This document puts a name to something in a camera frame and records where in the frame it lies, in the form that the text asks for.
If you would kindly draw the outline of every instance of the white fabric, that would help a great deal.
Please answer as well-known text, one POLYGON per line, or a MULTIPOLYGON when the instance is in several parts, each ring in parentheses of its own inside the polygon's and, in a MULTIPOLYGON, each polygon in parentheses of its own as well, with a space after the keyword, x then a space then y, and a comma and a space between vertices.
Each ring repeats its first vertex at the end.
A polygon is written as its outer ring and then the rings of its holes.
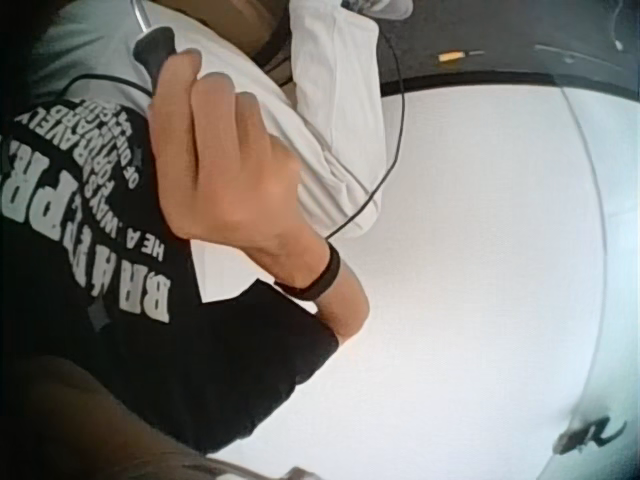
MULTIPOLYGON (((303 161, 300 205, 319 233, 330 233, 360 208, 387 165, 376 60, 378 27, 373 21, 329 1, 291 1, 294 107, 246 55, 214 32, 157 4, 146 6, 154 25, 174 29, 178 51, 202 52, 201 74, 224 72, 238 91, 257 96, 267 129, 303 161)), ((139 36, 129 0, 79 0, 69 5, 36 50, 31 76, 36 99, 51 98, 71 78, 88 72, 148 86, 146 73, 131 56, 139 36)), ((141 112, 149 103, 128 87, 101 81, 79 82, 69 96, 126 103, 141 112)), ((343 235, 365 232, 379 211, 377 196, 343 235)), ((269 279, 239 251, 202 242, 193 242, 192 251, 205 301, 234 297, 256 277, 269 279)))

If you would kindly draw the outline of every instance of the sleeve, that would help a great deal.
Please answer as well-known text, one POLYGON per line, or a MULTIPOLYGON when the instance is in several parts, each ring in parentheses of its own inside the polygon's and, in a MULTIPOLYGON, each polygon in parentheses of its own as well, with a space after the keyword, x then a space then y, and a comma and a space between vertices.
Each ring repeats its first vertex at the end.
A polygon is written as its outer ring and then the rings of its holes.
POLYGON ((260 281, 233 300, 203 304, 197 322, 182 383, 189 445, 202 453, 249 436, 339 346, 329 327, 260 281))

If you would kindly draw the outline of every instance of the forearm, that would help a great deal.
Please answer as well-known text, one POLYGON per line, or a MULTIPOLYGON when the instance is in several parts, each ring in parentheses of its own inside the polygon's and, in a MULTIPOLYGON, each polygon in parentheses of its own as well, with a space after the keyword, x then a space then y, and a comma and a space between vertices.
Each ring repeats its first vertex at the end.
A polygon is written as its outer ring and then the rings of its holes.
MULTIPOLYGON (((329 262, 327 242, 308 225, 293 229, 269 251, 247 251, 249 257, 285 285, 306 288, 329 262)), ((344 260, 333 285, 316 300, 318 319, 340 342, 360 331, 369 316, 369 300, 360 281, 344 260)))

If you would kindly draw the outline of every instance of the black handle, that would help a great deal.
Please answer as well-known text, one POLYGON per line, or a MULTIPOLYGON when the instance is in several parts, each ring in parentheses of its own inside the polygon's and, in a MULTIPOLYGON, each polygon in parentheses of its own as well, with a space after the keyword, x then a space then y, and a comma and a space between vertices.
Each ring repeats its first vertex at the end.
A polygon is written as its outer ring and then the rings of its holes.
POLYGON ((160 70, 167 59, 176 53, 176 36, 171 27, 157 27, 144 34, 133 47, 133 58, 144 67, 151 78, 151 90, 156 92, 160 70))

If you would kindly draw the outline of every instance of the shoe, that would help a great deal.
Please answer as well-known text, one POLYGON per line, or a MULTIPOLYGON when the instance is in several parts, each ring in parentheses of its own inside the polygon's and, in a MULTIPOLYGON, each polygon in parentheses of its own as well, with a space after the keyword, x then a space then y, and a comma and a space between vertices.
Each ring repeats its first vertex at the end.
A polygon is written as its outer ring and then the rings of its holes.
POLYGON ((413 12, 413 0, 344 0, 342 6, 382 20, 404 20, 413 12))

